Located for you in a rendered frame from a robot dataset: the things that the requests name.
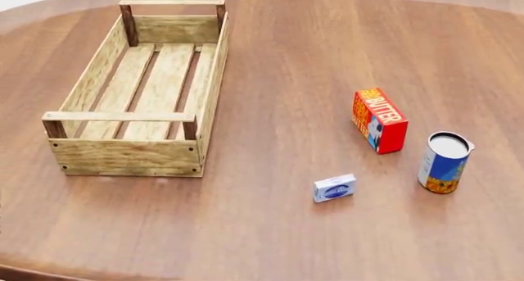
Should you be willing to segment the small white cream cheese box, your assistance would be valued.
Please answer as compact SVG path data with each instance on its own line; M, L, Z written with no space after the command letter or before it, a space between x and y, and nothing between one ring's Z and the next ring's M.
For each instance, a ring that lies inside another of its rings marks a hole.
M355 192L355 183L356 178L354 174L344 174L314 182L314 202L327 202L332 199L352 195Z

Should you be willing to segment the red butter box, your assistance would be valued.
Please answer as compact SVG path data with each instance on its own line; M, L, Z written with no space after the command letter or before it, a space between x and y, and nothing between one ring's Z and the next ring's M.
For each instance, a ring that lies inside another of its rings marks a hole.
M380 88L355 92L352 121L378 155L403 148L409 121Z

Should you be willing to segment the blue and white tin can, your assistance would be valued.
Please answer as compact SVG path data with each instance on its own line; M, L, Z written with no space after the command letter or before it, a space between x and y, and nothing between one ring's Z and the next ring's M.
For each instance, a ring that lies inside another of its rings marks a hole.
M429 192L450 194L459 186L468 158L475 145L462 135L439 131L427 139L417 179Z

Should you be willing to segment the wooden slatted crate tray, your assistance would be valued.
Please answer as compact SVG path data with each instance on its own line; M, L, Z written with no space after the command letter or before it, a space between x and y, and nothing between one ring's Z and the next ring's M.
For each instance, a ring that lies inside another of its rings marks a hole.
M42 123L68 175L201 177L228 56L224 0L124 0Z

